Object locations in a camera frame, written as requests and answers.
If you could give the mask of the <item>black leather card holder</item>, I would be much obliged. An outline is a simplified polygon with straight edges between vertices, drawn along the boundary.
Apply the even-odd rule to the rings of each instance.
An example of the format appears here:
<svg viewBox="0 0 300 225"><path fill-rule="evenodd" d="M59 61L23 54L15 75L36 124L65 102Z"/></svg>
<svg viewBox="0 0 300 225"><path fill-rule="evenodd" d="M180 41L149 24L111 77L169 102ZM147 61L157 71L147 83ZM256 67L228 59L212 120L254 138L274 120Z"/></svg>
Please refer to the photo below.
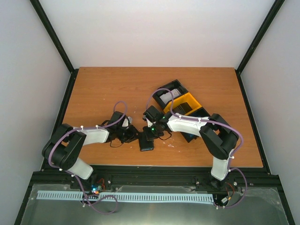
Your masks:
<svg viewBox="0 0 300 225"><path fill-rule="evenodd" d="M153 142L153 140L148 141L144 132L141 132L139 134L138 140L139 140L140 151L143 152L143 151L154 150L154 142Z"/></svg>

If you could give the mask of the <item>black bin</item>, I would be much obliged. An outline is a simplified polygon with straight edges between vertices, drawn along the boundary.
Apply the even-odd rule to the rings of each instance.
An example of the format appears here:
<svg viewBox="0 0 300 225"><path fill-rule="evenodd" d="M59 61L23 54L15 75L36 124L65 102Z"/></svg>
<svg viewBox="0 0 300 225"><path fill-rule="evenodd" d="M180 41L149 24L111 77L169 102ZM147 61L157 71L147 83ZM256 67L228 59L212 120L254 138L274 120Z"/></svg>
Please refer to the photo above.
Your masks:
<svg viewBox="0 0 300 225"><path fill-rule="evenodd" d="M195 110L194 112L191 112L188 114L188 116L190 117L210 117L210 114L206 111L206 109L204 107L201 107L197 110ZM184 139L190 143L192 140L189 139L190 135L195 135L197 136L197 138L199 137L199 131L196 131L195 128L193 129L189 129L189 132L181 132L182 136L184 137Z"/></svg>
<svg viewBox="0 0 300 225"><path fill-rule="evenodd" d="M163 86L161 86L160 88L158 88L157 92L153 94L153 98L154 100L158 103L158 105L160 106L161 109L165 109L167 104L164 104L163 101L160 99L160 96L165 94L166 92L170 92L173 89L178 89L181 93L180 96L187 94L188 90L179 82L179 80L173 80Z"/></svg>

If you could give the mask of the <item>black cards stack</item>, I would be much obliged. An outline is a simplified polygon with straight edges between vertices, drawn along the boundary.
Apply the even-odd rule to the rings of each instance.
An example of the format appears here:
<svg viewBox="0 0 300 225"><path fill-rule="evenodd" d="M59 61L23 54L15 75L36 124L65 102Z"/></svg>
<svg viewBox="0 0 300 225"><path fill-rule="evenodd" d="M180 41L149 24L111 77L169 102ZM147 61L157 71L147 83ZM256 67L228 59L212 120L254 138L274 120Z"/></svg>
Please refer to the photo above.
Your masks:
<svg viewBox="0 0 300 225"><path fill-rule="evenodd" d="M181 115L185 115L190 111L192 111L192 108L187 102L181 103L177 107L173 108L174 113L179 113Z"/></svg>

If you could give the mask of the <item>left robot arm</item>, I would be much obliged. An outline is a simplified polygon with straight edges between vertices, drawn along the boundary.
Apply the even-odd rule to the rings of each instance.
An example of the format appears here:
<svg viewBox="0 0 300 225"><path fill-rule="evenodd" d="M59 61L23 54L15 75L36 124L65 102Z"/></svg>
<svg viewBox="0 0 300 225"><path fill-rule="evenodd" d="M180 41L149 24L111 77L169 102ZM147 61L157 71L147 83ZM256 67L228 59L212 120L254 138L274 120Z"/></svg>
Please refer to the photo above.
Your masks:
<svg viewBox="0 0 300 225"><path fill-rule="evenodd" d="M138 139L139 132L132 125L132 118L115 111L109 120L94 127L73 127L62 124L42 150L42 156L53 168L81 178L86 188L94 188L98 178L93 168L79 158L85 145L111 143L118 139L121 144Z"/></svg>

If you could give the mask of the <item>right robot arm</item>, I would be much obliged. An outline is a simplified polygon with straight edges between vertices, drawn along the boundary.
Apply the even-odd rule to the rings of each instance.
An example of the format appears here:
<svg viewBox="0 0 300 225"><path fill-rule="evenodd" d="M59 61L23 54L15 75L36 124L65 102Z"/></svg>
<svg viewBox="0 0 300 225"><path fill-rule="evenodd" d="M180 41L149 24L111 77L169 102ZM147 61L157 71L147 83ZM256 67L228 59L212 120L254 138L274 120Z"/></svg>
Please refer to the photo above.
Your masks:
<svg viewBox="0 0 300 225"><path fill-rule="evenodd" d="M192 117L172 111L163 113L150 106L144 113L146 130L151 138L159 138L164 132L181 132L202 138L209 153L213 156L211 178L222 182L232 171L230 168L234 154L244 144L239 131L232 128L219 114L209 117Z"/></svg>

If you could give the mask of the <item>yellow bin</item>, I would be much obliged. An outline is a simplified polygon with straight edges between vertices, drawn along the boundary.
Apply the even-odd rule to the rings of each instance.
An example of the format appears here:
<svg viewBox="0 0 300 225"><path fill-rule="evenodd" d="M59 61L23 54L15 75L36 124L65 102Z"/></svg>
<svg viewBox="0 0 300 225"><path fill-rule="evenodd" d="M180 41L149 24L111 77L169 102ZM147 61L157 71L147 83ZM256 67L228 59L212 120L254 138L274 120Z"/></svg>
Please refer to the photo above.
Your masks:
<svg viewBox="0 0 300 225"><path fill-rule="evenodd" d="M179 94L179 92L173 92L172 94L174 97L172 111L174 113L190 115L191 113L202 107L202 105L189 92L181 95ZM165 104L165 106L163 107L163 112L169 112L172 103L171 94L169 92L163 94L160 99Z"/></svg>

